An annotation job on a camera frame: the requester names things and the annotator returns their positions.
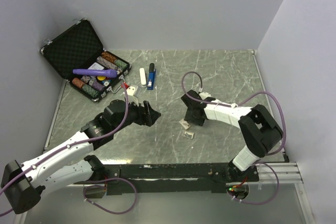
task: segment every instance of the table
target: table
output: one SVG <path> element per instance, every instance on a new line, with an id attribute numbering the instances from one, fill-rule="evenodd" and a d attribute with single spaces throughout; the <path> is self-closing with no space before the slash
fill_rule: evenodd
<path id="1" fill-rule="evenodd" d="M 132 124 L 114 135 L 114 140 L 93 153 L 109 164 L 164 164 L 229 162 L 244 147 L 239 129 L 217 121 L 206 121 L 204 126 L 192 125 L 188 131 L 194 138 L 183 137 L 179 121 L 186 106 L 180 99 L 182 75 L 194 70 L 203 78 L 203 91 L 223 102 L 238 103 L 251 94 L 263 90 L 252 50 L 111 50 L 132 64 L 126 76 L 128 84 L 139 85 L 140 101 L 148 100 L 162 116 L 152 127 Z M 139 69 L 156 67 L 155 89 L 141 88 Z M 187 90 L 198 90 L 197 76 L 185 79 Z M 88 121 L 109 105 L 123 99 L 122 91 L 109 93 L 101 102 L 94 103 L 66 85 L 61 96 L 55 123 L 52 125 L 48 148 L 69 139 Z M 257 103 L 268 106 L 264 95 L 253 98 L 246 105 Z M 268 162 L 283 162 L 283 154 L 266 157 Z"/>

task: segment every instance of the gray marble surface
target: gray marble surface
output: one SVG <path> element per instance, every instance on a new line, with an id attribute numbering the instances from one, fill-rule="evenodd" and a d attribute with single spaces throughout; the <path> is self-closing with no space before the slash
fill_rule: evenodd
<path id="1" fill-rule="evenodd" d="M 94 151 L 104 163 L 207 163 L 229 162 L 245 145 L 239 129 L 222 122 L 206 121 L 204 126 L 188 130 L 194 138 L 183 137 L 179 121 L 186 106 L 181 77 L 195 70 L 203 78 L 203 91 L 223 102 L 239 102 L 262 90 L 258 71 L 249 50 L 115 50 L 112 53 L 132 64 L 126 76 L 128 84 L 139 85 L 140 101 L 148 100 L 162 116 L 152 127 L 132 124 L 114 136 L 114 140 Z M 153 62 L 156 67 L 154 90 L 140 87 L 139 69 L 148 70 Z M 186 89 L 198 90 L 197 76 L 185 80 Z M 122 91 L 109 93 L 101 102 L 93 103 L 71 86 L 66 85 L 49 148 L 53 148 L 75 134 L 86 122 L 115 99 L 123 99 Z M 267 106 L 264 95 L 247 103 Z M 266 161 L 284 161 L 281 153 L 267 157 Z"/>

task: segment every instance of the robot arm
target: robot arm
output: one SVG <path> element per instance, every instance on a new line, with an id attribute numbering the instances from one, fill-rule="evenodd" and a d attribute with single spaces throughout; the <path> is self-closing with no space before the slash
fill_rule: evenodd
<path id="1" fill-rule="evenodd" d="M 238 107 L 236 104 L 231 105 L 212 98 L 206 92 L 197 93 L 190 90 L 188 94 L 198 100 L 217 104 L 200 103 L 183 95 L 181 99 L 187 106 L 184 120 L 200 126 L 203 126 L 205 120 L 218 120 L 241 130 L 246 145 L 229 163 L 233 177 L 241 176 L 282 139 L 282 129 L 261 104 L 253 108 Z"/>
<path id="2" fill-rule="evenodd" d="M 128 115 L 120 130 L 132 123 L 152 126 L 161 116 L 159 112 L 151 108 L 148 101 L 144 101 L 143 106 L 141 106 L 136 98 L 135 100 L 136 102 L 128 104 Z M 14 212 L 16 214 L 26 212 L 40 201 L 41 196 L 69 184 L 94 178 L 95 173 L 100 169 L 98 166 L 101 164 L 95 162 L 95 159 L 98 159 L 95 156 L 88 156 L 74 165 L 67 166 L 67 164 L 83 158 L 86 154 L 108 143 L 113 139 L 113 135 L 77 145 L 74 145 L 74 143 L 103 136 L 113 131 L 123 120 L 125 105 L 122 100 L 114 100 L 105 108 L 104 112 L 98 114 L 95 119 L 88 122 L 64 143 L 22 164 L 17 161 L 8 163 L 4 170 L 2 188 L 18 174 L 33 168 L 5 190 L 5 195 Z M 35 166 L 40 160 L 53 153 L 56 154 Z"/>

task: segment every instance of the black case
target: black case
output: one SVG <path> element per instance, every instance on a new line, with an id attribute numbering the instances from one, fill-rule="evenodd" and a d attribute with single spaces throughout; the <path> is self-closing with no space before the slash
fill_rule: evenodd
<path id="1" fill-rule="evenodd" d="M 41 48 L 40 53 L 74 89 L 85 95 L 91 101 L 99 102 L 106 96 L 108 91 L 118 84 L 121 75 L 126 76 L 128 74 L 132 68 L 131 64 L 107 51 L 109 54 L 125 62 L 127 67 L 116 78 L 112 79 L 107 87 L 99 92 L 99 96 L 96 99 L 72 84 L 71 81 L 73 78 L 77 77 L 80 79 L 82 77 L 73 74 L 72 70 L 77 68 L 89 68 L 104 51 L 106 50 L 90 21 L 84 18 L 54 40 L 48 42 Z"/>

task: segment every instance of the white wall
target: white wall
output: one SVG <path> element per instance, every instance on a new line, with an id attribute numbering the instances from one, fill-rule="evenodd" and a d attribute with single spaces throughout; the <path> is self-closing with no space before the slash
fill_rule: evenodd
<path id="1" fill-rule="evenodd" d="M 40 155 L 61 78 L 39 54 L 43 39 L 58 34 L 43 0 L 0 0 L 0 174 L 17 159 Z M 9 209 L 4 195 L 0 212 Z M 12 223 L 14 214 L 0 218 Z"/>
<path id="2" fill-rule="evenodd" d="M 257 56 L 266 89 L 284 108 L 286 151 L 323 224 L 336 220 L 335 39 L 335 0 L 284 0 Z"/>
<path id="3" fill-rule="evenodd" d="M 46 0 L 62 30 L 92 20 L 106 48 L 256 49 L 282 0 Z"/>

